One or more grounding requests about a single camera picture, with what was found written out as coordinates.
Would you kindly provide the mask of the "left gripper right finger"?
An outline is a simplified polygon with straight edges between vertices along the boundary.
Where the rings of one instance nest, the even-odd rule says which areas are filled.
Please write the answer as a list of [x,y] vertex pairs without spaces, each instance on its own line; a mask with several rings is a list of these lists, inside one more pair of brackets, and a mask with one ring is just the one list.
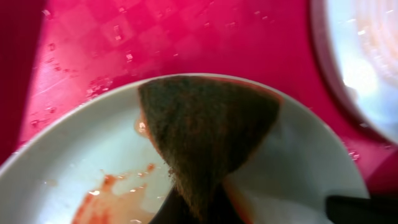
[[326,215],[334,224],[397,224],[397,199],[330,196]]

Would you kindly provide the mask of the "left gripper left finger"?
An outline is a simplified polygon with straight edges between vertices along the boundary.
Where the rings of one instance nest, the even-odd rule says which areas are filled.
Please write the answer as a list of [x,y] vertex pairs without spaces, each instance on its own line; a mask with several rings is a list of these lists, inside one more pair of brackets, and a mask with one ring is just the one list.
[[173,189],[149,224],[244,224],[235,211],[222,186],[218,186],[214,200],[210,205],[208,217],[196,218],[188,205]]

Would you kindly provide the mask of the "green orange sponge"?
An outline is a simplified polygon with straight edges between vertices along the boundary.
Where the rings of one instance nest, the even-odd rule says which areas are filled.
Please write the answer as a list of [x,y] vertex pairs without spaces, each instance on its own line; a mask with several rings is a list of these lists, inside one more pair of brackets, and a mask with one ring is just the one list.
[[138,94],[148,138],[169,167],[173,189],[200,220],[208,217],[218,186],[229,198],[223,181],[261,145],[282,103],[255,85],[199,76],[151,80]]

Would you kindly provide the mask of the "white plate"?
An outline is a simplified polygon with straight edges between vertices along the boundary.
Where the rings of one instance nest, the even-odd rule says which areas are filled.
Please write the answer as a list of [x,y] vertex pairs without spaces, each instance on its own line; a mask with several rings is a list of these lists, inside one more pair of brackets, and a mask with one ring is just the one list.
[[[1,167],[2,223],[149,223],[174,180],[138,124],[139,83],[71,112]],[[368,198],[334,132],[281,94],[278,120],[224,182],[246,223],[330,223],[330,196]]]
[[315,50],[335,96],[397,143],[397,0],[311,0]]

